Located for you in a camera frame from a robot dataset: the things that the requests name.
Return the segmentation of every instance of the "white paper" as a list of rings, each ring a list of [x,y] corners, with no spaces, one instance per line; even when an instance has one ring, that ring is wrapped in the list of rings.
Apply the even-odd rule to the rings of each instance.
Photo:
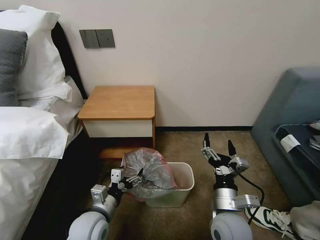
[[[294,136],[292,136],[292,134],[289,134],[288,136],[284,137],[280,141],[280,143],[286,152],[290,152],[290,150],[293,149],[295,146],[300,145],[300,143],[295,139]]]

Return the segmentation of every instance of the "baseboard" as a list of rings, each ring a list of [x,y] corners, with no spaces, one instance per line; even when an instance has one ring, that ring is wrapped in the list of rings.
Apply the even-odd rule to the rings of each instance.
[[[252,126],[156,127],[159,132],[250,131]]]

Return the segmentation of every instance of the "black headboard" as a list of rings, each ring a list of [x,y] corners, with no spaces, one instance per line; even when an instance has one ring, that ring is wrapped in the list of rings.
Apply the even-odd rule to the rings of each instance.
[[[57,47],[63,66],[66,70],[66,76],[71,76],[77,87],[79,88],[82,98],[87,99],[87,94],[84,90],[79,71],[74,60],[70,45],[68,43],[66,34],[64,33],[61,25],[57,22],[56,26],[51,31],[51,37],[54,45]]]

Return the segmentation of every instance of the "gray sofa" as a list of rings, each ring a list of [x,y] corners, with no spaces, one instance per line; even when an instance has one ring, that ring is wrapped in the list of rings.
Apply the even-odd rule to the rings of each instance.
[[[320,120],[320,68],[291,68],[282,75],[251,130],[294,207],[320,200],[320,181],[314,178],[317,171],[320,176],[320,169],[310,168],[312,164],[303,154],[286,153],[275,134],[281,125],[309,124],[314,120]]]

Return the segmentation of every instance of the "plastic bag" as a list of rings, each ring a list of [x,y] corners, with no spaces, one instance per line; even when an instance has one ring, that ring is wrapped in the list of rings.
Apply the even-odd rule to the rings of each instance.
[[[320,120],[314,121],[310,124],[310,127],[313,127],[314,129],[320,130]]]
[[[177,188],[170,166],[154,149],[139,148],[126,153],[121,166],[124,166],[124,177],[135,176],[143,168],[142,182],[127,190],[139,201],[163,196]]]

